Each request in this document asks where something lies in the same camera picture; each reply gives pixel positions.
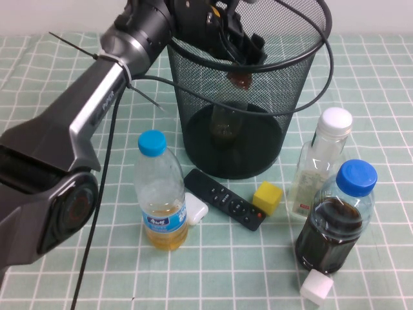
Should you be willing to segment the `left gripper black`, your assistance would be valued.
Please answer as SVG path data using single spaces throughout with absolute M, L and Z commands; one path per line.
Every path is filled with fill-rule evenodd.
M 243 30 L 241 16 L 235 11 L 238 1 L 172 1 L 176 22 L 175 37 L 212 57 L 233 60 L 240 65 L 265 61 L 265 40 Z

